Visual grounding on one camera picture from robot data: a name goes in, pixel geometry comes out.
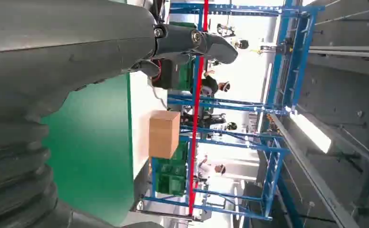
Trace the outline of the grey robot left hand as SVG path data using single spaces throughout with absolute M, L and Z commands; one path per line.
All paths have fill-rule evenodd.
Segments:
M 0 0 L 0 116 L 47 116 L 68 94 L 152 59 L 190 55 L 233 63 L 223 37 L 158 24 L 143 7 L 110 0 Z

